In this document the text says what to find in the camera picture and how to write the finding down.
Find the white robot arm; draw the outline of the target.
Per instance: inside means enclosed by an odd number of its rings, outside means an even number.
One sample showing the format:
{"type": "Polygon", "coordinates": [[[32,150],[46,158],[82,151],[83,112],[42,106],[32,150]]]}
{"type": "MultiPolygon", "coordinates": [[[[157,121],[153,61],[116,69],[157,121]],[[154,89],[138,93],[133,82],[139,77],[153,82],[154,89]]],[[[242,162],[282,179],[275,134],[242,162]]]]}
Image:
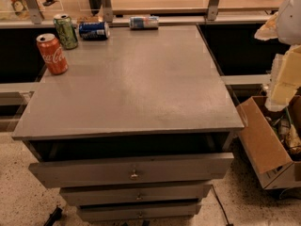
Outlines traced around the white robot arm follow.
{"type": "Polygon", "coordinates": [[[301,0],[284,0],[278,12],[257,30],[257,40],[278,38],[290,45],[273,60],[265,106],[270,111],[286,107],[301,87],[301,0]]]}

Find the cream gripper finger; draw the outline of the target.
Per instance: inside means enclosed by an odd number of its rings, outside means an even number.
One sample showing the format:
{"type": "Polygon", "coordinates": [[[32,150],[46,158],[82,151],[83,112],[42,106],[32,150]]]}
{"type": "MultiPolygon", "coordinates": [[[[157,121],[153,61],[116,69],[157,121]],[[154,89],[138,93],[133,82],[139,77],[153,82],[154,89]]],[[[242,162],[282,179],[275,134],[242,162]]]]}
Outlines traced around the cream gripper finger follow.
{"type": "Polygon", "coordinates": [[[254,38],[257,40],[271,40],[277,38],[277,16],[273,14],[264,25],[262,25],[255,33],[254,38]]]}
{"type": "Polygon", "coordinates": [[[281,58],[274,85],[271,101],[278,105],[287,105],[301,87],[301,45],[292,45],[281,58]]]}

